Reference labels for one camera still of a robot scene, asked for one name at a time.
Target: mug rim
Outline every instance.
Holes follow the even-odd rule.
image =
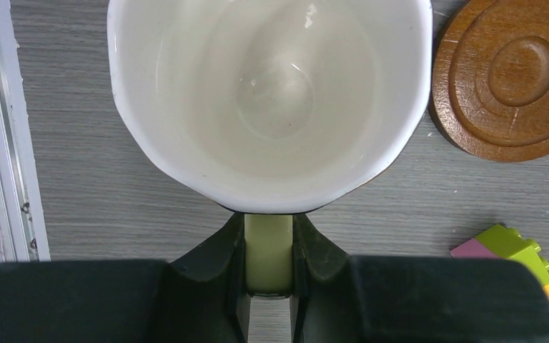
[[[272,202],[256,202],[255,199],[244,199],[234,192],[219,192],[200,178],[194,178],[187,173],[172,167],[172,163],[163,158],[153,149],[153,143],[142,129],[140,129],[139,118],[133,115],[131,105],[125,93],[125,84],[122,80],[119,70],[120,60],[117,54],[117,27],[121,14],[128,1],[133,0],[110,0],[107,14],[107,39],[109,52],[109,68],[112,84],[112,93],[117,111],[121,116],[125,126],[134,137],[144,154],[149,160],[169,177],[177,180],[181,184],[199,192],[220,204],[221,206],[236,212],[255,213],[255,214],[293,214],[305,213],[319,209],[340,197],[354,191],[362,185],[369,183],[375,177],[385,172],[392,163],[401,155],[411,136],[415,132],[427,108],[430,98],[430,79],[432,64],[432,3],[431,1],[412,0],[414,8],[418,12],[417,24],[419,27],[419,56],[416,61],[419,62],[419,74],[417,75],[417,90],[414,95],[412,110],[407,116],[402,128],[397,133],[393,143],[385,150],[379,158],[383,163],[374,163],[367,178],[357,180],[354,184],[344,184],[337,188],[336,192],[329,192],[315,196],[316,193],[306,199],[293,199],[287,202],[273,204]]]

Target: gray wooden table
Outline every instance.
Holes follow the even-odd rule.
[[[11,0],[51,255],[176,259],[230,213],[161,173],[123,125],[110,90],[107,2]],[[463,2],[434,0],[435,30]],[[351,253],[430,256],[503,222],[549,260],[549,156],[483,161],[426,116],[387,172],[310,218]],[[287,302],[255,300],[251,320],[252,342],[290,340]]]

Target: brown coaster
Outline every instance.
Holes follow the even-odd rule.
[[[432,118],[493,161],[549,154],[549,0],[472,0],[451,19],[432,80]]]

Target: green lego brick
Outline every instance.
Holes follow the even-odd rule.
[[[517,229],[498,224],[476,239],[499,257],[522,263],[542,286],[549,284],[549,263],[538,255],[542,248],[533,239],[523,239]]]

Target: mug handle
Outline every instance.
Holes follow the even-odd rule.
[[[245,214],[245,283],[252,295],[291,294],[293,216]]]

